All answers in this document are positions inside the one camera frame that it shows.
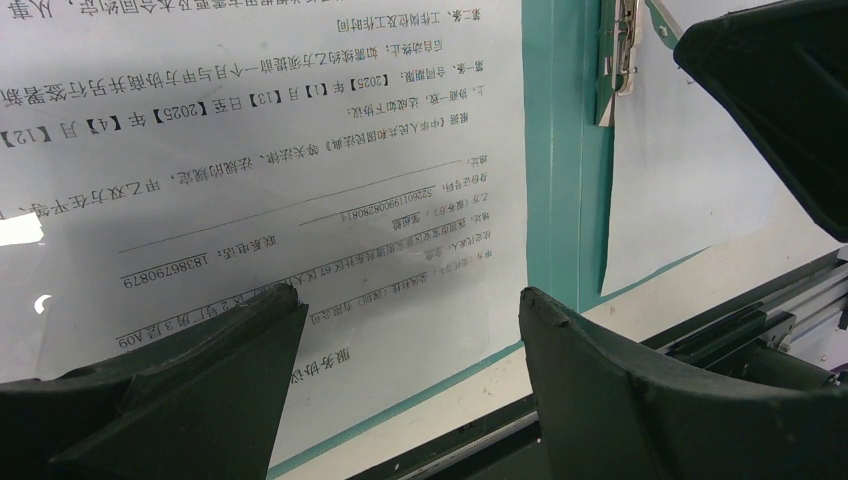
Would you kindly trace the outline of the metal folder clip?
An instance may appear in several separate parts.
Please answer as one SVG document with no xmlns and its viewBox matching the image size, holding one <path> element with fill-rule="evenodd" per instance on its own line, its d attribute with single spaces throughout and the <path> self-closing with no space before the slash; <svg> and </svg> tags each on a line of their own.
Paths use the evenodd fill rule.
<svg viewBox="0 0 848 480">
<path fill-rule="evenodd" d="M 633 65 L 641 43 L 644 2 L 604 0 L 600 2 L 595 123 L 614 125 L 615 103 L 633 90 L 637 68 Z"/>
</svg>

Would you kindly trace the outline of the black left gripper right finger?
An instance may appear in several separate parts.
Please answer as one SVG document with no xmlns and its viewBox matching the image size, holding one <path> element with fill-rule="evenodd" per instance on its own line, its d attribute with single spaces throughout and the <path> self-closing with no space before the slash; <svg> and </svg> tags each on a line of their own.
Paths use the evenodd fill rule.
<svg viewBox="0 0 848 480">
<path fill-rule="evenodd" d="M 843 479 L 847 389 L 694 367 L 522 291 L 519 324 L 558 479 Z"/>
</svg>

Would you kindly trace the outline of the teal plastic folder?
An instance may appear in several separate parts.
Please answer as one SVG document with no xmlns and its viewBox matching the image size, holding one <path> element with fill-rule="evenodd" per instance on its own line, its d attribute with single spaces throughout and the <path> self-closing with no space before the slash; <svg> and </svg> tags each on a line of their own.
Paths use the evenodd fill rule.
<svg viewBox="0 0 848 480">
<path fill-rule="evenodd" d="M 600 5 L 522 5 L 528 279 L 587 311 L 603 302 L 612 137 L 593 125 Z M 517 479 L 548 474 L 524 352 L 515 346 L 310 452 L 273 479 Z"/>
</svg>

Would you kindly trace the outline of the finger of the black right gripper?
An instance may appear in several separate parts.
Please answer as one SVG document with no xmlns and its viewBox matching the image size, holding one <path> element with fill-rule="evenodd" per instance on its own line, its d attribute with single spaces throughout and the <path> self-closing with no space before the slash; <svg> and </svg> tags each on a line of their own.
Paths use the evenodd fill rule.
<svg viewBox="0 0 848 480">
<path fill-rule="evenodd" d="M 847 240 L 847 4 L 777 1 L 689 27 L 673 59 L 807 215 Z"/>
</svg>

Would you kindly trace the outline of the white paper sheet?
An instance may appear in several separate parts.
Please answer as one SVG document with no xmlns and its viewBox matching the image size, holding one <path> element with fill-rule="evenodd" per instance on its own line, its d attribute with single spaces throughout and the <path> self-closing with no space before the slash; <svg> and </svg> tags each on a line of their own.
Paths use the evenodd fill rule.
<svg viewBox="0 0 848 480">
<path fill-rule="evenodd" d="M 1 377 L 289 284 L 278 465 L 512 349 L 517 1 L 5 1 Z"/>
<path fill-rule="evenodd" d="M 760 229 L 784 186 L 724 108 L 674 61 L 684 30 L 743 1 L 643 1 L 633 90 L 615 103 L 610 295 Z"/>
</svg>

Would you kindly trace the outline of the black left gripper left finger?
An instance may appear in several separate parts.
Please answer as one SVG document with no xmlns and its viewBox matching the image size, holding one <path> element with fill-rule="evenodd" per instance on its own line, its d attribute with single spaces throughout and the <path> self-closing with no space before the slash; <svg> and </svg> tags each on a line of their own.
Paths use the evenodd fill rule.
<svg viewBox="0 0 848 480">
<path fill-rule="evenodd" d="M 53 380 L 1 387 L 5 479 L 263 479 L 308 307 L 279 285 Z"/>
</svg>

